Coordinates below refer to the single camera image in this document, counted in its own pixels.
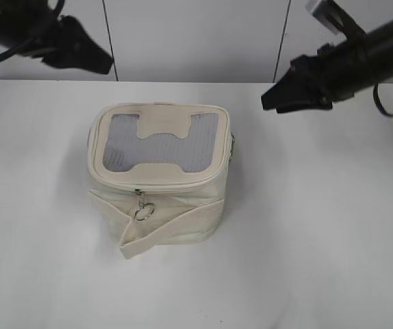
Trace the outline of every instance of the cream bag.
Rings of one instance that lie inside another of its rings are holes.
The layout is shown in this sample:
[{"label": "cream bag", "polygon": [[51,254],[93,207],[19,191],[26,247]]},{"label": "cream bag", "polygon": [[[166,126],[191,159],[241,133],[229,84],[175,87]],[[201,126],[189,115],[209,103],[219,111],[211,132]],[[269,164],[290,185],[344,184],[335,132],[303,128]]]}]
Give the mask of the cream bag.
[{"label": "cream bag", "polygon": [[125,258],[209,237],[223,212],[233,136],[216,106],[106,108],[88,139],[93,204]]}]

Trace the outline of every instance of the gray mesh panel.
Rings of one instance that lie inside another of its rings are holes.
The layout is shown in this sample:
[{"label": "gray mesh panel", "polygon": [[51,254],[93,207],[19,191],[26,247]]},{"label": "gray mesh panel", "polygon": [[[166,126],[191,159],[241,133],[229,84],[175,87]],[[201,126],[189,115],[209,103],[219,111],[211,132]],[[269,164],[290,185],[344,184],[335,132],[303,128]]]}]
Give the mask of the gray mesh panel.
[{"label": "gray mesh panel", "polygon": [[137,137],[136,114],[115,114],[110,123],[103,165],[108,171],[124,172],[147,162],[175,163],[186,173],[206,170],[212,163],[218,130],[218,115],[192,115],[189,135],[180,139],[173,134]]}]

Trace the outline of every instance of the key ring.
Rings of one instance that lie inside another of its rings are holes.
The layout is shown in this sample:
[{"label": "key ring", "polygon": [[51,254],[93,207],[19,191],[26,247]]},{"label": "key ring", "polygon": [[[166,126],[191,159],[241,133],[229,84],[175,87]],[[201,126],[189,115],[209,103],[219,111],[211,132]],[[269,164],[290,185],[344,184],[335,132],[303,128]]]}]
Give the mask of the key ring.
[{"label": "key ring", "polygon": [[[152,214],[155,212],[155,204],[153,203],[148,203],[146,204],[144,202],[144,192],[140,192],[140,191],[136,191],[136,195],[139,196],[139,208],[136,209],[136,211],[134,212],[134,216],[133,219],[135,221],[145,221],[147,220],[149,217],[152,216]],[[143,217],[143,218],[137,218],[137,216],[139,215],[139,213],[142,210],[148,209],[148,213]]]}]

